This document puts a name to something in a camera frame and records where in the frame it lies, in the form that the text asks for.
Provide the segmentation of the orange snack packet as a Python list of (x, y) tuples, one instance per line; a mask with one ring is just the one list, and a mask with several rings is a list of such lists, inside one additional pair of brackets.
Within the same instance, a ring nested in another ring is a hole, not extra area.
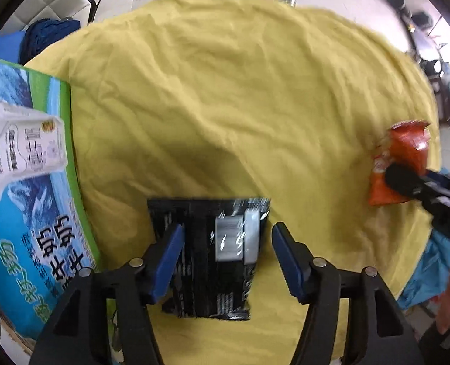
[(429, 123), (410, 120), (395, 123), (376, 148), (370, 175), (368, 203), (371, 206), (406, 203), (409, 197), (390, 188), (386, 183), (386, 170), (394, 164), (407, 167), (418, 176), (427, 171), (430, 135)]

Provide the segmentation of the black snack packet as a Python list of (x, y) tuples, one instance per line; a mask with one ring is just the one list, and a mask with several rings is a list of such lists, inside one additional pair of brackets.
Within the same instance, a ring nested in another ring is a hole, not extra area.
[(174, 225), (184, 230), (161, 310), (179, 318), (248, 321), (269, 199), (158, 198), (148, 200), (147, 209), (156, 238)]

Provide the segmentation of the blue cloth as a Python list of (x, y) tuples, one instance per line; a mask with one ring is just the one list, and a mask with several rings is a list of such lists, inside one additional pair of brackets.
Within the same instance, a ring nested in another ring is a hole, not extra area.
[(432, 230), (428, 243), (397, 302), (407, 310), (443, 293), (450, 276), (450, 240)]

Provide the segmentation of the dark wooden chair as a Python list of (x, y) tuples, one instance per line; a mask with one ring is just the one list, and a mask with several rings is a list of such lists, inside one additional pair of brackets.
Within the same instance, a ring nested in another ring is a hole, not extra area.
[(450, 65), (441, 58), (422, 59), (420, 67), (430, 82), (438, 106), (440, 123), (450, 126)]

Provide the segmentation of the open cardboard box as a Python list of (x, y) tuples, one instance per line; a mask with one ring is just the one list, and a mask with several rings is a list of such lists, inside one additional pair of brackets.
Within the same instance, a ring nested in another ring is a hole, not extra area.
[(69, 85), (0, 60), (0, 363), (7, 328), (33, 350), (83, 268), (98, 269), (77, 178)]

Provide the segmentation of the yellow tablecloth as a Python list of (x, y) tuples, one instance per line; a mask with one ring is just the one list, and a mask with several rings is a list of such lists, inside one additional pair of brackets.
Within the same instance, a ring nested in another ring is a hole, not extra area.
[(71, 87), (81, 196), (101, 264), (140, 256), (150, 198), (271, 201), (269, 223), (394, 295), (428, 241), (416, 203), (368, 203), (388, 129), (438, 110), (423, 71), (378, 34), (275, 0), (156, 0), (50, 45), (29, 68)]

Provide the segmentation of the blue floor mat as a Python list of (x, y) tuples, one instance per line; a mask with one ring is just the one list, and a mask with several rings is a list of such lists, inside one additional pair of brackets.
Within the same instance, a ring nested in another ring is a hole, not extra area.
[(20, 46), (25, 37), (24, 31), (14, 32), (0, 36), (0, 59), (17, 64), (19, 61)]

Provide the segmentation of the dark blue garment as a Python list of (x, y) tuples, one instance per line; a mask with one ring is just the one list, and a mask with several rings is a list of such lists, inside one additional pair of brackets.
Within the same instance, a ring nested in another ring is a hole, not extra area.
[(27, 28), (20, 44), (18, 63), (27, 64), (49, 45), (60, 41), (80, 28), (81, 23), (72, 18), (62, 20), (45, 18), (32, 23)]

